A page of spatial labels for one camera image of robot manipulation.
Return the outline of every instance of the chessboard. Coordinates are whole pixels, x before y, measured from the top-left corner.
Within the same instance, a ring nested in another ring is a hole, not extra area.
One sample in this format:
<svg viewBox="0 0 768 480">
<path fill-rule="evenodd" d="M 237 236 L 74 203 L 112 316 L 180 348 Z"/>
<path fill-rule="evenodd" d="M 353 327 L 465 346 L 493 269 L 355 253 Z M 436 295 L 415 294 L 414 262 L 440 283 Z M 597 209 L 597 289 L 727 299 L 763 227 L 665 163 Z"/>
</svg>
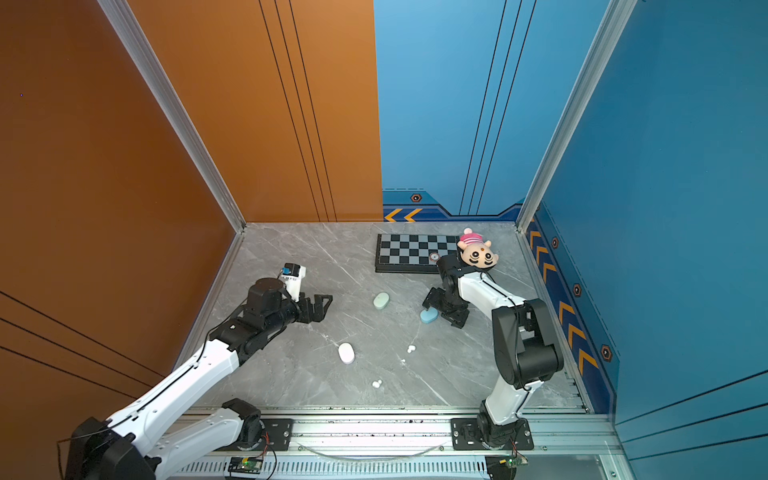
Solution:
<svg viewBox="0 0 768 480">
<path fill-rule="evenodd" d="M 438 273 L 437 260 L 456 255 L 458 235 L 380 233 L 376 242 L 378 273 Z"/>
</svg>

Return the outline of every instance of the gray marble floor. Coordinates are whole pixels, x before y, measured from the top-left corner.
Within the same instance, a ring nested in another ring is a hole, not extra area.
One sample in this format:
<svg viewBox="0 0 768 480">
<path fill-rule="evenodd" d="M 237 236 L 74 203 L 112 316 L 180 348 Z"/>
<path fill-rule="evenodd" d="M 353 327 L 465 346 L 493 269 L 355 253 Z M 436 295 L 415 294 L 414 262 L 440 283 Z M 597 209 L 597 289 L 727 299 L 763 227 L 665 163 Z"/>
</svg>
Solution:
<svg viewBox="0 0 768 480">
<path fill-rule="evenodd" d="M 329 293 L 333 305 L 321 323 L 293 324 L 210 389 L 197 406 L 234 397 L 258 406 L 451 406 L 479 405 L 498 372 L 491 323 L 471 307 L 464 329 L 438 318 L 419 320 L 421 302 L 438 275 L 376 273 L 378 233 L 460 234 L 470 226 L 493 242 L 501 256 L 492 270 L 505 289 L 531 298 L 535 292 L 510 223 L 252 223 L 206 329 L 243 301 L 248 287 L 275 276 L 285 262 L 306 266 L 302 290 Z M 382 311 L 380 292 L 390 296 Z M 349 342 L 356 359 L 344 365 L 338 346 Z M 416 351 L 408 353 L 408 346 Z M 382 380 L 375 389 L 372 382 Z M 559 372 L 529 407 L 580 408 L 572 379 Z"/>
</svg>

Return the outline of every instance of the black mounting plate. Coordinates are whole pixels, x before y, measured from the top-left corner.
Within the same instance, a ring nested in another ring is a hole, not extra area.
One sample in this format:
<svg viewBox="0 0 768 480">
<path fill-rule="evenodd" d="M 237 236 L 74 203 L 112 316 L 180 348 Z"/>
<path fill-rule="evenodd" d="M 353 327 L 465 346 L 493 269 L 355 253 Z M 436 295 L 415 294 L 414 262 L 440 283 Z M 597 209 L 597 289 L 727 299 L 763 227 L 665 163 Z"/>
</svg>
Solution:
<svg viewBox="0 0 768 480">
<path fill-rule="evenodd" d="M 285 452 L 290 445 L 290 437 L 293 434 L 293 419 L 261 419 L 264 429 L 270 435 L 270 447 L 275 452 Z M 230 443 L 220 449 L 225 452 L 262 452 L 264 450 L 264 438 L 257 444 L 248 442 Z"/>
<path fill-rule="evenodd" d="M 528 425 L 528 420 L 519 419 L 515 423 L 515 433 L 510 435 L 509 442 L 498 450 L 512 450 L 512 442 L 515 442 L 517 450 L 533 450 L 533 436 L 525 434 L 525 432 L 530 431 L 531 427 Z M 476 417 L 451 419 L 451 435 L 454 450 L 491 450 L 483 444 Z"/>
</svg>

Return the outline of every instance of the black line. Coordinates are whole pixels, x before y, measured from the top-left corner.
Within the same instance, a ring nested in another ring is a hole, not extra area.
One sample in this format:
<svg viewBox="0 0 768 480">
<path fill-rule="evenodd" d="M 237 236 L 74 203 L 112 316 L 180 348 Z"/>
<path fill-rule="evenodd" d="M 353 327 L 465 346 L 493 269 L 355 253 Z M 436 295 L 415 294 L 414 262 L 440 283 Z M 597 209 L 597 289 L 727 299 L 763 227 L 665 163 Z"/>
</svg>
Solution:
<svg viewBox="0 0 768 480">
<path fill-rule="evenodd" d="M 482 95 L 482 104 L 480 105 L 480 117 L 478 118 L 478 127 L 475 131 L 475 141 L 472 142 L 472 152 L 469 154 L 469 165 L 467 166 L 467 178 L 464 180 L 464 191 L 462 192 L 462 202 L 458 206 L 458 214 L 462 214 L 462 208 L 464 207 L 464 197 L 467 194 L 467 185 L 469 183 L 469 172 L 472 170 L 472 157 L 475 155 L 475 145 L 478 141 L 478 133 L 480 132 L 480 120 L 482 120 L 482 111 L 485 109 L 485 97 L 488 95 L 488 84 L 491 83 L 491 72 L 493 71 L 493 61 L 496 59 L 496 48 L 498 47 L 498 37 L 502 34 L 502 23 L 504 23 L 504 12 L 507 10 L 507 0 L 504 0 L 504 8 L 502 8 L 502 19 L 498 22 L 498 33 L 496 33 L 496 43 L 493 45 L 493 55 L 491 56 L 491 66 L 488 68 L 488 80 L 485 81 L 485 93 Z"/>
<path fill-rule="evenodd" d="M 27 330 L 27 329 L 26 329 L 26 328 L 24 328 L 23 326 L 19 326 L 19 325 L 16 325 L 15 323 L 13 323 L 13 322 L 11 322 L 11 321 L 9 321 L 9 320 L 6 320 L 6 319 L 4 319 L 4 318 L 2 318 L 1 316 L 0 316 L 0 321 L 2 321 L 2 322 L 5 322 L 5 323 L 7 323 L 8 325 L 11 325 L 11 326 L 15 326 L 16 328 L 18 328 L 18 329 L 20 329 L 20 330 L 22 330 L 22 331 L 24 331 L 24 332 L 26 332 L 26 333 L 29 333 L 30 335 L 34 335 L 34 336 L 38 337 L 39 339 L 43 339 L 43 340 L 45 340 L 45 341 L 46 341 L 46 342 L 48 342 L 48 343 L 53 343 L 54 345 L 56 345 L 56 346 L 58 346 L 58 347 L 61 347 L 62 349 L 64 349 L 64 350 L 67 350 L 68 352 L 74 353 L 75 355 L 77 355 L 77 356 L 80 356 L 80 357 L 82 357 L 82 358 L 84 358 L 84 359 L 86 359 L 86 360 L 91 360 L 93 363 L 96 363 L 97 365 L 101 365 L 101 366 L 103 366 L 103 367 L 104 367 L 105 369 L 107 369 L 107 370 L 111 370 L 111 371 L 113 371 L 113 372 L 115 372 L 115 373 L 119 373 L 120 375 L 122 375 L 122 376 L 125 376 L 125 377 L 128 377 L 128 378 L 129 378 L 129 379 L 131 379 L 131 380 L 135 380 L 136 382 L 139 382 L 139 383 L 141 383 L 142 385 L 146 385 L 146 386 L 148 386 L 148 387 L 150 387 L 150 388 L 154 386 L 154 385 L 150 385 L 149 383 L 145 383 L 145 382 L 142 382 L 142 381 L 141 381 L 141 380 L 139 380 L 139 379 L 135 379 L 134 377 L 132 377 L 132 376 L 130 376 L 130 375 L 128 375 L 128 374 L 126 374 L 126 373 L 123 373 L 123 372 L 121 372 L 121 371 L 119 371 L 119 370 L 113 369 L 112 367 L 110 367 L 110 366 L 107 366 L 107 365 L 105 365 L 104 363 L 101 363 L 101 362 L 99 362 L 98 360 L 94 360 L 94 359 L 92 359 L 92 358 L 91 358 L 91 357 L 89 357 L 89 356 L 85 356 L 85 355 L 83 355 L 82 353 L 79 353 L 79 352 L 75 352 L 73 349 L 67 348 L 66 346 L 63 346 L 63 345 L 62 345 L 62 344 L 60 344 L 60 343 L 56 343 L 56 342 L 54 342 L 53 340 L 47 339 L 47 338 L 45 338 L 45 337 L 44 337 L 44 336 L 42 336 L 42 335 L 38 335 L 37 333 L 35 333 L 35 332 L 32 332 L 31 330 Z"/>
<path fill-rule="evenodd" d="M 468 215 L 469 215 L 469 212 L 472 210 L 472 202 L 475 201 L 475 190 L 477 190 L 478 180 L 480 180 L 480 170 L 482 170 L 482 158 L 485 156 L 485 148 L 488 146 L 488 137 L 491 136 L 491 128 L 493 127 L 493 117 L 496 114 L 496 105 L 498 104 L 498 94 L 502 91 L 502 84 L 504 83 L 504 72 L 507 71 L 507 60 L 509 60 L 509 52 L 510 50 L 512 50 L 512 41 L 515 40 L 515 31 L 518 28 L 518 19 L 520 18 L 520 8 L 522 6 L 523 6 L 523 1 L 520 0 L 520 5 L 518 6 L 518 14 L 515 16 L 515 25 L 512 27 L 512 36 L 509 38 L 509 46 L 507 47 L 507 56 L 504 59 L 504 67 L 502 69 L 502 79 L 498 81 L 498 88 L 496 89 L 496 99 L 493 101 L 493 110 L 491 111 L 491 121 L 488 123 L 488 131 L 485 133 L 485 143 L 482 145 L 482 153 L 480 154 L 480 165 L 478 165 L 478 174 L 475 177 L 475 186 L 472 188 L 472 197 L 470 197 L 469 199 L 469 207 L 467 209 Z"/>
<path fill-rule="evenodd" d="M 99 382 L 94 382 L 93 380 L 89 380 L 89 379 L 86 379 L 86 378 L 85 378 L 85 377 L 83 377 L 83 376 L 79 376 L 77 373 L 72 373 L 72 372 L 68 372 L 67 370 L 64 370 L 64 369 L 60 369 L 60 368 L 58 368 L 57 366 L 53 366 L 53 365 L 51 365 L 50 363 L 46 363 L 46 362 L 43 362 L 43 361 L 41 361 L 41 360 L 38 360 L 38 359 L 33 359 L 33 358 L 32 358 L 32 357 L 30 357 L 30 356 L 26 356 L 26 355 L 25 355 L 25 354 L 23 354 L 23 353 L 19 353 L 19 352 L 15 351 L 15 350 L 11 350 L 11 349 L 9 349 L 9 348 L 7 348 L 7 347 L 4 347 L 4 346 L 2 346 L 2 345 L 0 345 L 0 349 L 2 349 L 2 350 L 5 350 L 6 352 L 15 353 L 16 355 L 18 355 L 18 356 L 21 356 L 21 357 L 24 357 L 24 358 L 26 358 L 27 360 L 31 360 L 32 362 L 37 362 L 37 363 L 40 363 L 41 365 L 49 366 L 49 367 L 51 367 L 51 368 L 52 368 L 52 369 L 54 369 L 54 370 L 58 370 L 59 372 L 67 373 L 67 374 L 69 374 L 69 375 L 72 375 L 72 376 L 74 376 L 74 377 L 77 377 L 77 378 L 79 378 L 80 380 L 85 380 L 86 382 L 90 382 L 90 383 L 93 383 L 94 385 L 103 386 L 103 387 L 104 387 L 104 388 L 106 388 L 107 390 L 111 390 L 112 392 L 115 392 L 115 393 L 120 393 L 121 395 L 125 395 L 125 396 L 127 396 L 128 398 L 130 398 L 130 399 L 136 399 L 136 397 L 135 397 L 135 396 L 133 396 L 133 395 L 128 395 L 127 393 L 125 393 L 125 392 L 121 392 L 120 390 L 115 390 L 115 389 L 113 389 L 112 387 L 109 387 L 109 386 L 106 386 L 106 385 L 102 385 L 102 384 L 100 384 Z"/>
<path fill-rule="evenodd" d="M 9 299 L 13 300 L 14 302 L 18 303 L 19 305 L 23 305 L 23 306 L 26 306 L 26 307 L 27 307 L 27 308 L 29 308 L 31 311 L 33 311 L 33 312 L 35 312 L 35 313 L 39 313 L 40 315 L 43 315 L 45 318 L 47 318 L 47 319 L 51 320 L 52 322 L 54 322 L 54 323 L 57 323 L 57 324 L 59 324 L 59 325 L 63 326 L 65 329 L 69 329 L 70 331 L 77 333 L 79 336 L 82 336 L 82 337 L 84 337 L 84 338 L 87 338 L 87 339 L 89 339 L 90 341 L 92 341 L 93 343 L 96 343 L 97 345 L 103 346 L 105 349 L 109 350 L 110 352 L 113 352 L 113 353 L 117 353 L 119 356 L 123 357 L 124 359 L 126 359 L 126 360 L 129 360 L 129 361 L 131 361 L 131 362 L 135 363 L 136 365 L 139 365 L 139 366 L 141 366 L 141 367 L 144 367 L 145 369 L 149 370 L 149 371 L 150 371 L 150 372 L 152 372 L 152 373 L 155 373 L 155 374 L 157 374 L 157 375 L 159 375 L 159 376 L 165 377 L 165 375 L 163 375 L 162 373 L 159 373 L 159 372 L 155 372 L 153 369 L 149 368 L 148 366 L 146 366 L 146 365 L 142 365 L 142 364 L 140 364 L 139 362 L 137 362 L 136 360 L 134 360 L 134 359 L 132 359 L 132 358 L 130 358 L 130 357 L 128 357 L 128 356 L 125 356 L 125 355 L 123 355 L 122 353 L 118 352 L 118 351 L 117 351 L 117 350 L 115 350 L 115 349 L 112 349 L 112 348 L 110 348 L 110 347 L 106 346 L 105 344 L 103 344 L 103 343 L 99 342 L 98 340 L 92 339 L 90 336 L 88 336 L 88 335 L 85 335 L 84 333 L 80 333 L 80 332 L 78 332 L 76 329 L 73 329 L 73 328 L 72 328 L 72 327 L 70 327 L 69 325 L 66 325 L 66 324 L 64 324 L 64 323 L 62 323 L 62 322 L 59 322 L 59 321 L 58 321 L 58 320 L 56 320 L 54 317 L 52 317 L 52 316 L 50 316 L 50 315 L 46 315 L 45 313 L 43 313 L 43 312 L 41 312 L 40 310 L 38 310 L 38 309 L 34 308 L 33 306 L 29 306 L 29 305 L 27 305 L 26 303 L 22 302 L 21 300 L 19 300 L 19 299 L 17 299 L 17 298 L 14 298 L 13 296 L 10 296 L 10 295 L 8 295 L 6 292 L 2 292 L 2 291 L 0 291 L 0 293 L 2 293 L 4 296 L 8 297 Z"/>
<path fill-rule="evenodd" d="M 670 453 L 688 452 L 690 450 L 705 449 L 706 447 L 716 447 L 718 445 L 727 445 L 729 443 L 743 442 L 745 440 L 761 439 L 762 437 L 768 437 L 768 433 L 761 433 L 759 435 L 752 435 L 750 437 L 742 437 L 741 439 L 726 440 L 725 442 L 708 443 L 706 445 L 699 445 L 697 447 L 688 447 L 687 449 L 673 450 L 671 452 L 654 453 L 653 455 L 644 455 L 642 457 L 628 458 L 630 462 L 633 460 L 642 460 L 643 458 L 661 457 L 662 455 L 669 455 Z"/>
<path fill-rule="evenodd" d="M 504 126 L 504 117 L 507 114 L 507 107 L 509 106 L 509 98 L 512 95 L 512 87 L 515 86 L 515 79 L 518 77 L 518 68 L 520 68 L 520 59 L 523 56 L 523 49 L 525 48 L 525 40 L 528 39 L 528 30 L 531 29 L 531 20 L 533 20 L 533 12 L 536 11 L 536 2 L 538 0 L 534 0 L 533 2 L 533 8 L 531 9 L 531 17 L 528 19 L 528 27 L 525 29 L 525 37 L 523 37 L 523 45 L 520 47 L 520 55 L 518 56 L 518 64 L 515 66 L 515 74 L 512 75 L 512 84 L 509 85 L 509 94 L 507 94 L 507 103 L 504 105 L 504 113 L 502 113 L 502 122 L 498 126 L 498 132 L 496 132 L 496 141 L 493 144 L 493 151 L 491 152 L 491 160 L 488 161 L 488 171 L 485 172 L 485 180 L 483 180 L 482 183 L 482 190 L 480 191 L 480 198 L 478 199 L 478 207 L 477 210 L 475 210 L 475 213 L 478 213 L 480 211 L 480 203 L 482 202 L 482 196 L 485 193 L 485 184 L 488 183 L 488 174 L 491 173 L 491 164 L 493 164 L 493 156 L 496 154 L 496 145 L 498 145 L 498 136 L 502 132 L 502 127 Z"/>
<path fill-rule="evenodd" d="M 333 202 L 333 190 L 331 189 L 331 178 L 328 175 L 328 167 L 326 166 L 326 155 L 323 152 L 323 141 L 320 139 L 320 129 L 317 125 L 317 115 L 315 115 L 315 104 L 312 101 L 312 90 L 310 89 L 310 79 L 306 75 L 306 66 L 304 64 L 304 53 L 301 52 L 301 41 L 299 41 L 299 30 L 296 28 L 296 17 L 293 16 L 293 4 L 291 0 L 288 0 L 288 6 L 290 7 L 290 16 L 293 20 L 293 30 L 296 32 L 296 43 L 299 44 L 299 56 L 301 57 L 301 68 L 304 70 L 304 80 L 306 81 L 306 91 L 310 94 L 310 107 L 312 108 L 312 117 L 315 119 L 315 131 L 317 132 L 317 143 L 320 145 L 320 157 L 323 159 L 323 168 L 326 171 L 326 181 L 328 182 L 328 195 L 331 197 L 331 208 L 333 208 L 333 218 L 337 222 L 339 221 L 336 215 L 336 204 Z"/>
<path fill-rule="evenodd" d="M 710 417 L 708 419 L 697 420 L 696 422 L 686 423 L 685 425 L 680 425 L 678 427 L 672 427 L 671 429 L 661 430 L 660 432 L 649 433 L 648 435 L 642 435 L 640 437 L 635 437 L 634 439 L 623 440 L 621 443 L 634 442 L 635 440 L 646 439 L 647 437 L 652 437 L 654 435 L 659 435 L 660 433 L 667 433 L 667 432 L 671 432 L 671 431 L 677 430 L 677 429 L 684 429 L 685 427 L 690 427 L 692 425 L 697 425 L 699 423 L 709 422 L 710 420 L 722 419 L 723 417 L 727 417 L 727 416 L 731 416 L 731 415 L 736 415 L 737 413 L 744 413 L 744 412 L 749 412 L 750 410 L 761 409 L 764 406 L 768 406 L 768 402 L 761 403 L 760 405 L 746 407 L 745 409 L 735 410 L 733 412 L 724 413 L 722 415 L 716 415 L 716 416 Z"/>
<path fill-rule="evenodd" d="M 293 62 L 290 60 L 290 51 L 288 50 L 288 42 L 286 41 L 286 32 L 283 30 L 283 20 L 280 19 L 280 9 L 277 8 L 277 0 L 275 1 L 275 10 L 277 10 L 277 21 L 280 23 L 280 32 L 283 34 L 283 45 L 286 47 L 286 56 L 288 57 L 288 65 L 290 66 L 290 74 L 293 77 L 293 87 L 296 89 L 296 99 L 299 101 L 299 110 L 301 111 L 301 118 L 304 120 L 304 131 L 306 132 L 306 142 L 310 144 L 310 154 L 312 155 L 312 164 L 315 166 L 315 176 L 317 177 L 317 186 L 320 188 L 320 198 L 323 200 L 323 209 L 326 211 L 326 218 L 330 220 L 328 214 L 328 207 L 326 206 L 326 195 L 323 193 L 323 182 L 320 181 L 320 173 L 317 171 L 317 162 L 315 161 L 315 151 L 312 148 L 312 140 L 310 140 L 310 130 L 306 126 L 306 117 L 304 116 L 304 107 L 301 105 L 301 95 L 299 94 L 299 84 L 296 83 L 296 75 L 293 73 Z"/>
<path fill-rule="evenodd" d="M 280 84 L 283 86 L 283 95 L 286 98 L 286 106 L 288 107 L 288 115 L 290 115 L 290 123 L 293 125 L 293 134 L 296 135 L 296 144 L 299 146 L 299 154 L 301 155 L 301 162 L 304 164 L 304 173 L 306 174 L 306 182 L 310 186 L 310 193 L 312 194 L 312 203 L 315 204 L 315 214 L 317 214 L 317 221 L 320 221 L 320 210 L 317 210 L 317 200 L 315 200 L 315 191 L 312 190 L 312 181 L 310 180 L 310 171 L 306 168 L 306 160 L 304 160 L 304 152 L 301 150 L 301 142 L 299 142 L 299 132 L 296 131 L 296 122 L 293 121 L 293 112 L 290 110 L 290 103 L 288 102 L 288 93 L 286 92 L 286 85 L 283 83 L 283 74 L 280 73 L 280 66 L 277 64 L 277 54 L 275 53 L 275 45 L 272 43 L 272 35 L 270 35 L 270 27 L 266 24 L 266 15 L 264 14 L 264 7 L 259 0 L 259 8 L 261 9 L 261 17 L 264 19 L 264 28 L 266 28 L 266 36 L 270 40 L 270 47 L 272 48 L 272 56 L 275 58 L 275 67 L 277 68 L 277 76 L 280 77 Z"/>
<path fill-rule="evenodd" d="M 758 373 L 755 373 L 755 374 L 750 375 L 750 376 L 745 376 L 742 379 L 734 380 L 731 383 L 726 383 L 725 385 L 721 385 L 721 386 L 719 386 L 719 387 L 717 387 L 715 389 L 707 390 L 706 392 L 702 392 L 702 393 L 697 393 L 696 395 L 690 396 L 687 399 L 678 400 L 678 401 L 676 401 L 674 403 L 670 403 L 669 405 L 666 405 L 666 406 L 663 406 L 663 407 L 659 407 L 659 408 L 657 408 L 655 410 L 651 410 L 650 412 L 645 412 L 645 413 L 641 413 L 640 415 L 636 415 L 636 416 L 632 417 L 631 419 L 622 420 L 620 422 L 617 422 L 616 425 L 621 425 L 622 423 L 631 422 L 632 420 L 639 419 L 640 417 L 645 417 L 646 415 L 650 415 L 651 413 L 656 413 L 656 412 L 658 412 L 660 410 L 668 409 L 671 406 L 680 405 L 681 403 L 687 402 L 688 400 L 693 400 L 693 399 L 696 399 L 696 398 L 698 398 L 700 396 L 705 396 L 708 393 L 716 392 L 717 390 L 721 390 L 721 389 L 724 389 L 726 387 L 729 387 L 729 386 L 732 386 L 732 385 L 736 385 L 737 383 L 741 383 L 741 382 L 743 382 L 745 380 L 753 379 L 756 376 L 765 375 L 766 373 L 768 373 L 768 370 L 763 370 L 762 372 L 758 372 Z"/>
</svg>

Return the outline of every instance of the plush toy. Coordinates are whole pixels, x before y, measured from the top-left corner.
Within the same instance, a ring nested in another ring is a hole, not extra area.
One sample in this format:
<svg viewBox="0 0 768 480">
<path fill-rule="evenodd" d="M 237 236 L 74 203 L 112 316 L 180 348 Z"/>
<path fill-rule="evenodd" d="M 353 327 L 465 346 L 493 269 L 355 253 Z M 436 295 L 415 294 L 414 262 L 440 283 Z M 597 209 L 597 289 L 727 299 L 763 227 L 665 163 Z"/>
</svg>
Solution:
<svg viewBox="0 0 768 480">
<path fill-rule="evenodd" d="M 467 265 L 488 269 L 498 263 L 498 255 L 491 252 L 491 241 L 483 243 L 482 235 L 473 233 L 471 228 L 464 229 L 464 235 L 456 245 L 461 249 L 460 257 Z"/>
</svg>

